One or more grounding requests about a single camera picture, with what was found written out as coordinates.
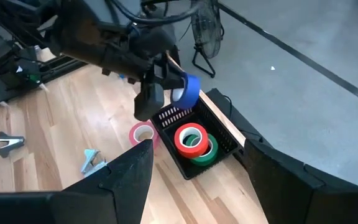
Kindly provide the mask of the black metal table frame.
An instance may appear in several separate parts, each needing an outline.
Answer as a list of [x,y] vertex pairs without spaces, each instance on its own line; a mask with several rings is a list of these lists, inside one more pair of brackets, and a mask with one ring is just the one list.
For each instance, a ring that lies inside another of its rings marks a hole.
[[38,62],[34,49],[3,53],[0,57],[0,103],[26,94],[86,64],[67,56]]

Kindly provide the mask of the black staple remover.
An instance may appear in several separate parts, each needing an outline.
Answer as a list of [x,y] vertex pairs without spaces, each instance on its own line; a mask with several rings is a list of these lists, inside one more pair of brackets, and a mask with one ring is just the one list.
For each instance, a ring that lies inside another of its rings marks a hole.
[[10,136],[0,131],[0,142],[6,142],[6,145],[0,147],[0,156],[7,158],[12,150],[24,145],[25,138],[23,136]]

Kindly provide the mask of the black floor fan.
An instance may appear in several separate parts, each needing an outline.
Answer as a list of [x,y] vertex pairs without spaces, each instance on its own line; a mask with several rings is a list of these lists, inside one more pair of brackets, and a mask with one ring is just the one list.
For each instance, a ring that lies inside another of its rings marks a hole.
[[[224,36],[224,27],[221,24],[218,0],[191,0],[191,7],[201,4],[198,12],[191,16],[191,27],[195,40],[195,53],[192,64],[214,78],[216,71],[209,60],[220,51]],[[197,56],[202,56],[210,72],[196,63]]]

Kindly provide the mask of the black plastic basket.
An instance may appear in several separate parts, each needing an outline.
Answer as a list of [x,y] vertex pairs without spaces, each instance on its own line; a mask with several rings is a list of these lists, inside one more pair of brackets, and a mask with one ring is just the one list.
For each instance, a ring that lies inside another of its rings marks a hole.
[[[223,122],[213,113],[203,100],[198,100],[191,109],[181,110],[173,105],[163,107],[151,118],[161,140],[178,166],[182,176],[190,180],[206,170],[212,168],[223,159],[227,158],[241,148],[239,142],[229,132]],[[174,146],[175,131],[186,123],[196,123],[205,128],[208,134],[212,134],[218,143],[216,159],[206,166],[198,166],[189,159],[180,155]]]

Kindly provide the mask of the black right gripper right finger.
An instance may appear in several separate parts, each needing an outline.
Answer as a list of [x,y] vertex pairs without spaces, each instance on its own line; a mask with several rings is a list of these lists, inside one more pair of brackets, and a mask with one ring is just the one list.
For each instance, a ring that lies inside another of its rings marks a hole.
[[358,185],[255,140],[244,156],[269,224],[358,224]]

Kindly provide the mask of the blue tape roll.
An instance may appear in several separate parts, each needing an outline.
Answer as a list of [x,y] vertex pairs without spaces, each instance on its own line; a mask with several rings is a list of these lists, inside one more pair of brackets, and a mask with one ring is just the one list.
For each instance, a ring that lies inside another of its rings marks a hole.
[[176,88],[171,91],[171,104],[179,109],[187,110],[192,108],[198,101],[200,92],[200,81],[198,77],[182,73],[184,81],[183,88]]

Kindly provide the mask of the pink tape roll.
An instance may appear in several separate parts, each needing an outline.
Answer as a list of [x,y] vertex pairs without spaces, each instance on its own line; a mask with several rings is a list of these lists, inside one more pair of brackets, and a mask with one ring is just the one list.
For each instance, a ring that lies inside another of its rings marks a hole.
[[134,125],[129,131],[128,136],[133,146],[146,139],[151,139],[153,141],[154,149],[160,143],[160,137],[158,135],[158,132],[150,121],[139,122]]

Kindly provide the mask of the green tape roll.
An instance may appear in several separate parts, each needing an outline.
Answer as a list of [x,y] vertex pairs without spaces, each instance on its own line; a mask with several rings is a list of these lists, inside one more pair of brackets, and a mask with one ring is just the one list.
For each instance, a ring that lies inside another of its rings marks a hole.
[[[197,135],[190,135],[185,141],[186,146],[195,146],[200,141],[200,137]],[[212,134],[208,134],[208,147],[206,152],[199,156],[190,159],[190,161],[197,166],[207,166],[211,164],[218,155],[218,142]]]

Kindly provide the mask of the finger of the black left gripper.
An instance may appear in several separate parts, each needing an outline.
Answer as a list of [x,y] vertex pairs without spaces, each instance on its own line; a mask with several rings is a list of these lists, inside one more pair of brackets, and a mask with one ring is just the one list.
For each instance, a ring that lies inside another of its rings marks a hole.
[[158,82],[164,90],[172,90],[184,88],[185,81],[181,77],[179,78],[164,78]]
[[182,73],[183,70],[173,58],[161,58],[155,61],[155,77],[158,80],[174,79]]

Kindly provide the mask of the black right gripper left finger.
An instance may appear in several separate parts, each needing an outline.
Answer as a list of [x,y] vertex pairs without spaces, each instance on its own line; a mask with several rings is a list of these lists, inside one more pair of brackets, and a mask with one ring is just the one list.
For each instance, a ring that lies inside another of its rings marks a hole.
[[61,191],[0,193],[0,224],[140,224],[153,163],[147,139]]

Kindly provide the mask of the light blue staple remover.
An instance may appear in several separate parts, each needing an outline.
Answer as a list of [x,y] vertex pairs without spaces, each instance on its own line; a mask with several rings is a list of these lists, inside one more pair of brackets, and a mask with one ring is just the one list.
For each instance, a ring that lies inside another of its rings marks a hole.
[[81,173],[84,177],[88,177],[96,171],[107,166],[106,159],[101,155],[97,149],[85,149],[85,161],[81,168]]

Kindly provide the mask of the red tape roll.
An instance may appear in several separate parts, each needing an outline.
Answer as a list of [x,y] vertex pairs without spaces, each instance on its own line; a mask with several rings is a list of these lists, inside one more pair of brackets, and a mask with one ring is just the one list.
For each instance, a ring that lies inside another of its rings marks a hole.
[[[195,146],[183,144],[183,140],[190,135],[200,138]],[[185,158],[195,158],[203,155],[208,148],[208,134],[204,127],[197,123],[187,123],[180,126],[174,135],[174,145],[177,151]]]

